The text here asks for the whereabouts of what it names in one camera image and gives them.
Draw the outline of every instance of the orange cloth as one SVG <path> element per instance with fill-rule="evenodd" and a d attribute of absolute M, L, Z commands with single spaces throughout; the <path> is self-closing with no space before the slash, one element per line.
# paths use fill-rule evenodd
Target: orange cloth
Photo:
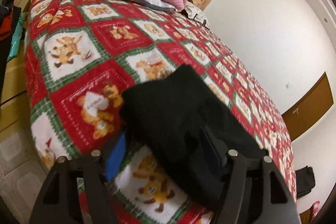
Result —
<path fill-rule="evenodd" d="M 13 17 L 13 12 L 11 12 L 7 17 L 4 18 L 1 28 L 0 28 L 0 41 L 5 40 L 11 35 L 12 17 Z"/>

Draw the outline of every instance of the floor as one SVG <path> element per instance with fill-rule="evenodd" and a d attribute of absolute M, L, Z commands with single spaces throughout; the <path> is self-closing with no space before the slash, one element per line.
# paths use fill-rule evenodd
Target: floor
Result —
<path fill-rule="evenodd" d="M 45 178 L 29 128 L 0 143 L 0 196 L 20 224 L 28 224 Z"/>

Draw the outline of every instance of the silver bolt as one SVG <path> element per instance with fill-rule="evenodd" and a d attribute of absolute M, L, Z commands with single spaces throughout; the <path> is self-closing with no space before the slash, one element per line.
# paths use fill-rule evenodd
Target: silver bolt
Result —
<path fill-rule="evenodd" d="M 237 152 L 237 150 L 231 149 L 231 150 L 229 150 L 229 155 L 231 157 L 237 157 L 238 156 L 238 152 Z"/>
<path fill-rule="evenodd" d="M 62 163 L 64 163 L 66 160 L 67 160 L 67 157 L 65 157 L 65 156 L 61 156 L 61 157 L 59 157 L 59 158 L 57 159 L 57 162 L 58 162 L 59 164 L 62 164 Z"/>
<path fill-rule="evenodd" d="M 264 157 L 264 162 L 270 164 L 272 162 L 272 158 L 270 156 L 265 156 Z"/>
<path fill-rule="evenodd" d="M 91 156 L 92 157 L 99 157 L 100 156 L 100 151 L 99 150 L 93 150 L 91 152 Z"/>

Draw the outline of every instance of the red blanket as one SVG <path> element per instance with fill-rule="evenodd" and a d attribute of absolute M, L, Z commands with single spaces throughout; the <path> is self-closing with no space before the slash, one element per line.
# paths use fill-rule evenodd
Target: red blanket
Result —
<path fill-rule="evenodd" d="M 61 155 L 78 158 L 113 138 L 121 126 L 125 89 L 166 77 L 186 63 L 269 151 L 295 198 L 291 140 L 279 111 L 241 61 L 199 23 L 119 0 L 32 0 L 26 44 L 31 131 L 49 167 Z M 207 222 L 211 213 L 173 182 L 168 191 L 174 196 L 166 193 L 171 199 L 154 192 L 156 202 L 146 203 L 154 195 L 147 175 L 157 164 L 146 146 L 130 150 L 113 192 L 119 218 Z M 165 176 L 162 169 L 155 172 Z M 165 204 L 163 211 L 159 203 Z"/>

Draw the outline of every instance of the wall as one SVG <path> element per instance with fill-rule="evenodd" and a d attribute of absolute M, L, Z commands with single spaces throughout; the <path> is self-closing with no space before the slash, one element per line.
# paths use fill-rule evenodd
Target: wall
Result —
<path fill-rule="evenodd" d="M 320 206 L 328 198 L 336 182 L 336 106 L 305 134 L 292 142 L 294 167 L 312 166 L 316 187 L 297 202 L 298 211 L 304 212 L 315 201 Z"/>
<path fill-rule="evenodd" d="M 325 71 L 336 93 L 336 53 L 305 0 L 213 0 L 205 13 L 281 113 Z"/>

